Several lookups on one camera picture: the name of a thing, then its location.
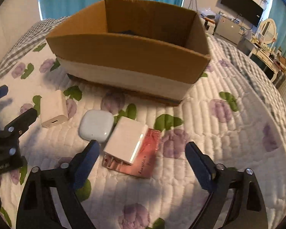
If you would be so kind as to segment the white square charger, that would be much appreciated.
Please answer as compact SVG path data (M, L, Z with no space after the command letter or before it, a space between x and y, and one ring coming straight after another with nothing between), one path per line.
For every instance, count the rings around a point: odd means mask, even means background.
M51 128L68 121L67 104L61 90L56 90L40 102L41 126Z

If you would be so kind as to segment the grey checked bed sheet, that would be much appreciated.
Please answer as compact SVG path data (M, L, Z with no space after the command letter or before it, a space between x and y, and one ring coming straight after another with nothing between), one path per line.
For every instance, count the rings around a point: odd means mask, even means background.
M43 43L46 35L67 18L68 17L45 19L35 23L1 60L0 79L2 79L29 51Z

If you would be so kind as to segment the light blue earbuds case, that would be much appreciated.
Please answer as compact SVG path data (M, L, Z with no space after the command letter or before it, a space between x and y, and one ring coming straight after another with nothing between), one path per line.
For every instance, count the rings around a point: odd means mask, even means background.
M99 143L107 141L113 128L112 113L102 110L88 110L81 119L78 133L87 141L96 140Z

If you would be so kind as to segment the white floral quilt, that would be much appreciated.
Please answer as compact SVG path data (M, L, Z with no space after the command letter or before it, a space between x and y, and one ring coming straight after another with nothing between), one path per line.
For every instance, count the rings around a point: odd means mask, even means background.
M161 132L155 168L148 179L111 171L98 159L84 187L83 207L97 228L188 228L207 199L188 164L193 141L216 163L255 172L275 228L286 215L286 107L262 71L225 42L208 38L212 59L177 107L73 81L44 40L17 44L0 63L0 129L41 98L64 92L71 118L50 129L37 120L20 138L25 165L0 177L0 216L8 227L29 171L70 160L87 142L80 121L88 110L127 116Z

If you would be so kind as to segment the white plug adapter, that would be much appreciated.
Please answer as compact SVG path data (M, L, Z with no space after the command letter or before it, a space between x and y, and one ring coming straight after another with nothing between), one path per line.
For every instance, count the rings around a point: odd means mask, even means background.
M147 131L148 126L144 123L121 117L109 137L104 153L132 165Z

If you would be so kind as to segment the pink packet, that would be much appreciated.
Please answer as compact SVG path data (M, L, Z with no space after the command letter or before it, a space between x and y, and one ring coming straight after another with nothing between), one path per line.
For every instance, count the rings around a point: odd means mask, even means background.
M140 151L132 165L122 163L121 160L105 154L102 160L102 167L126 175L140 178L151 178L155 166L160 135L160 131L148 129Z

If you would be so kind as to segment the white dressing table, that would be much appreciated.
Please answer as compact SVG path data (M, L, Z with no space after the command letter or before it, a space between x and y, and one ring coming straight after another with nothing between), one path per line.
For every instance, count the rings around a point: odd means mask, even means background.
M261 48L246 38L242 38L239 41L237 48L258 65L277 89L280 88L286 76L274 60L269 58Z

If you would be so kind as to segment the brown cardboard box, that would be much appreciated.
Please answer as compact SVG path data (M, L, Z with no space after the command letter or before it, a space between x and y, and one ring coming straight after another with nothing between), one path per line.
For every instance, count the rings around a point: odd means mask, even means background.
M170 106L180 104L211 60L199 15L155 1L101 0L46 41L71 76Z

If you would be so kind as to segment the oval vanity mirror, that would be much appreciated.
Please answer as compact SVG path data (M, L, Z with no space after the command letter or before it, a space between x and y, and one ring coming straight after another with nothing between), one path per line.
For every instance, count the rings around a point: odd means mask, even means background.
M262 42L264 44L271 44L277 37L277 28L275 21L268 18L260 23L258 33L262 35Z

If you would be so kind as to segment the grey cabinet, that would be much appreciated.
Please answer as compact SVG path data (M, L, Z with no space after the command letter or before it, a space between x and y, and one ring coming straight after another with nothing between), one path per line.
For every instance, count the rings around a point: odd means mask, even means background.
M241 27L239 24L236 24L230 19L220 15L218 17L214 35L224 38L225 40L237 45L242 37L240 29Z

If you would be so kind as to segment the black wall television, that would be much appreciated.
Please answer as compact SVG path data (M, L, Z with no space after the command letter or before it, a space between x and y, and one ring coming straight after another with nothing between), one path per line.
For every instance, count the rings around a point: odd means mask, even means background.
M257 27L264 9L253 0L221 0L221 4Z

